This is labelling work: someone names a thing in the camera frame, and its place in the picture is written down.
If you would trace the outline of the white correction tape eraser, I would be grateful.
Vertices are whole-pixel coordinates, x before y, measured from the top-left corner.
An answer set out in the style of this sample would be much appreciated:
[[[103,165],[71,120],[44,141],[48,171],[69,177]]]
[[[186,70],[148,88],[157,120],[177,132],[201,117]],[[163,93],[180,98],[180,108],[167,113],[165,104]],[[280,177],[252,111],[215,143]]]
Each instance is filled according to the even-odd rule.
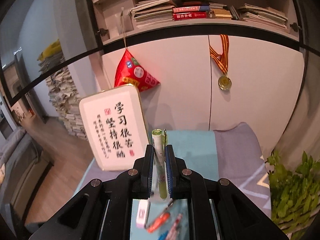
[[[148,222],[150,210],[150,201],[146,199],[141,199],[138,204],[137,216],[136,216],[136,226],[137,228],[145,228]]]

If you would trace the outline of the patterned white pink pen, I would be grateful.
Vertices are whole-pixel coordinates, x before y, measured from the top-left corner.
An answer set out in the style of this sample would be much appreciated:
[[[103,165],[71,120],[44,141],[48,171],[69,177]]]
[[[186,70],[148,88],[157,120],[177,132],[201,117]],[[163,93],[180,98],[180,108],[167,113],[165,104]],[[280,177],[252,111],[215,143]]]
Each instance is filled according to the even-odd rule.
[[[168,234],[165,238],[165,240],[176,240],[178,237],[178,234],[180,233],[180,222],[183,218],[183,214],[179,213],[172,225],[172,227],[170,228],[170,230],[168,231]]]

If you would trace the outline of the orange utility knife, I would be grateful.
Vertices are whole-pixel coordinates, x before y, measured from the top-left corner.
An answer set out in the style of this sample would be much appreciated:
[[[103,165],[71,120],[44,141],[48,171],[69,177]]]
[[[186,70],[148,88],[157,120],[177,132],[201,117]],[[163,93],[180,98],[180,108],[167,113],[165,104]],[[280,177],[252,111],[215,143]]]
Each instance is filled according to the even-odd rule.
[[[174,202],[175,200],[171,200],[163,212],[157,216],[150,225],[145,227],[148,233],[153,233],[158,230],[170,218],[170,208]]]

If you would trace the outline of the blue pen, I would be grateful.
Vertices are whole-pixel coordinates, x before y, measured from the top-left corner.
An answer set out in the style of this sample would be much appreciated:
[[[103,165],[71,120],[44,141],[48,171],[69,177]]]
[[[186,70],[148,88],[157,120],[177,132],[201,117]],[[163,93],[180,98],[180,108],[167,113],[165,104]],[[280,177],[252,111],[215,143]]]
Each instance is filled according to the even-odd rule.
[[[164,232],[163,234],[161,234],[161,235],[159,236],[158,240],[166,240],[166,237],[167,237],[168,233],[169,233],[169,232],[166,231],[166,232]]]

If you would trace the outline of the green patterned pen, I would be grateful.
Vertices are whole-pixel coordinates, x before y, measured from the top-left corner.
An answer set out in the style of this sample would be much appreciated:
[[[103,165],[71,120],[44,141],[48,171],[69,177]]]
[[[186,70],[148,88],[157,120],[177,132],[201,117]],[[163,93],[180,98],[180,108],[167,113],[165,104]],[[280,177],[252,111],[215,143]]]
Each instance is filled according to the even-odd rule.
[[[155,164],[157,171],[157,183],[159,189],[159,196],[161,199],[167,198],[167,183],[165,172],[165,155],[164,155],[164,139],[163,131],[161,129],[154,129],[151,132],[152,145],[155,153]]]

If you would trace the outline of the clear gel pen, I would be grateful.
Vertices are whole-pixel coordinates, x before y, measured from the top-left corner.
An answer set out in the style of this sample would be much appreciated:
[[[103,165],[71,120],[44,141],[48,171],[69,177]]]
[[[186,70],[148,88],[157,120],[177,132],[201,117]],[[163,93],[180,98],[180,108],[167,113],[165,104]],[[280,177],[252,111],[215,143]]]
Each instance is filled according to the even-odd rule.
[[[163,129],[163,146],[167,146],[168,140],[167,140],[167,130]]]

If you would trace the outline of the grey sofa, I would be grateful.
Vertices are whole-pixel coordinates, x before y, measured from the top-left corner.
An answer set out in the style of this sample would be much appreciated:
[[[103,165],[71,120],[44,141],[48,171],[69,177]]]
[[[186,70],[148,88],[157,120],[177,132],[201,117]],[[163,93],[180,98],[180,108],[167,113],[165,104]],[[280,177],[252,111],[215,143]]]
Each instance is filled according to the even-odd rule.
[[[1,216],[12,231],[23,225],[53,159],[23,128],[1,148]]]

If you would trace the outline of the framed calligraphy sign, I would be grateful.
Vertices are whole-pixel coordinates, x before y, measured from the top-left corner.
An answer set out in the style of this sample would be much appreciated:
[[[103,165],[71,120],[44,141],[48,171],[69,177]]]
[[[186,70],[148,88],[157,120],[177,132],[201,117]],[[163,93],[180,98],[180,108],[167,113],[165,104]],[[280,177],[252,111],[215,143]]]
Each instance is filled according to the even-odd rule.
[[[79,103],[87,139],[103,171],[133,168],[149,144],[140,94],[123,85],[85,97]]]

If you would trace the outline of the gold medal with ribbon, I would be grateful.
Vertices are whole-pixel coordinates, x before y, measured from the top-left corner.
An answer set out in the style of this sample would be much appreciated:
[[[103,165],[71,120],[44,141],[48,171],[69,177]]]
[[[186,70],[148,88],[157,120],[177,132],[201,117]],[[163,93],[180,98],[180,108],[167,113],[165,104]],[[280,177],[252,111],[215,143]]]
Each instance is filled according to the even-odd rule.
[[[218,79],[218,86],[222,91],[228,92],[232,87],[232,81],[228,77],[228,54],[229,54],[229,38],[227,35],[220,34],[222,53],[219,54],[209,45],[210,57],[213,59],[222,75]]]

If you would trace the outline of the red hanging pouch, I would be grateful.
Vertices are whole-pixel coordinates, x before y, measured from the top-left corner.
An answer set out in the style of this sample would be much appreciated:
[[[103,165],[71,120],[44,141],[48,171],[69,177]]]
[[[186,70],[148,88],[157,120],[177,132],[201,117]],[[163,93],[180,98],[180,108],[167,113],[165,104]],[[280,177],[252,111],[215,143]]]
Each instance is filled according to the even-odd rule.
[[[131,84],[140,92],[152,89],[160,82],[146,71],[126,49],[116,70],[114,87]]]

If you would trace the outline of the clear holder on shelf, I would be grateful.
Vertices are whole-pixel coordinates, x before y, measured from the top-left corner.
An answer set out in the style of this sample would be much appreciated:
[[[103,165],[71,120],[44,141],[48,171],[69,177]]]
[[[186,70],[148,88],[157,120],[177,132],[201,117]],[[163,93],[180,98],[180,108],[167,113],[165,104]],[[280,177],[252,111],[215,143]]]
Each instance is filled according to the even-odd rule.
[[[116,28],[119,34],[133,31],[134,27],[131,19],[131,11],[121,8],[120,12],[115,14]]]

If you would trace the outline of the grey bookshelf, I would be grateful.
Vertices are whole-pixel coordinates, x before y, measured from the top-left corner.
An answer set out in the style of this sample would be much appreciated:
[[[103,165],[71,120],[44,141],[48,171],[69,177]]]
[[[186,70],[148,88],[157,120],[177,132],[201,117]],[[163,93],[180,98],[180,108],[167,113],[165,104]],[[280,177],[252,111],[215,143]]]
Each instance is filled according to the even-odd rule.
[[[92,0],[92,6],[103,43],[188,24],[245,26],[295,41],[301,36],[295,0]]]

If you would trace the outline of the right stack of books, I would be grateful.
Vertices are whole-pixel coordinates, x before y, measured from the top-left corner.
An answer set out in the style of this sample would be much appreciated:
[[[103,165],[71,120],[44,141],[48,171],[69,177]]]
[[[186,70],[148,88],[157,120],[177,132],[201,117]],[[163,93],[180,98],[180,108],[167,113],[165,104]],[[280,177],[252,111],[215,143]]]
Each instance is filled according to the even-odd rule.
[[[245,3],[238,8],[238,13],[242,21],[256,22],[279,29],[287,29],[287,16],[283,12],[271,7],[262,8]]]

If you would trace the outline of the stack of books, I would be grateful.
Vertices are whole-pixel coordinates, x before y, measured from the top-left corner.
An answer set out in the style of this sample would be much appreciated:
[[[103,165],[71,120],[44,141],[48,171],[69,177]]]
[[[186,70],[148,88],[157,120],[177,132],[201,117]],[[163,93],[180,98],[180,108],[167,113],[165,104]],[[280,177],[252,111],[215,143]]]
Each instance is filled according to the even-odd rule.
[[[245,3],[238,8],[238,13],[242,21],[256,22],[279,29],[287,29],[287,16],[283,12],[271,7],[262,8]]]
[[[141,29],[173,21],[175,7],[177,7],[175,0],[141,1],[130,10],[129,15],[133,26]]]

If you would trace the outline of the left stack of books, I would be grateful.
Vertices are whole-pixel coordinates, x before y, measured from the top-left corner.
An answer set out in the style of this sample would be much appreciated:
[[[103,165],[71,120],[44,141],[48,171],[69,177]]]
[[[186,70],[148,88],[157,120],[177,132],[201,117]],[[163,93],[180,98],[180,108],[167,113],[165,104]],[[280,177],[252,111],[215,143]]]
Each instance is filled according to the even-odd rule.
[[[129,15],[133,26],[141,29],[173,21],[175,7],[177,7],[175,0],[141,1],[130,10]]]

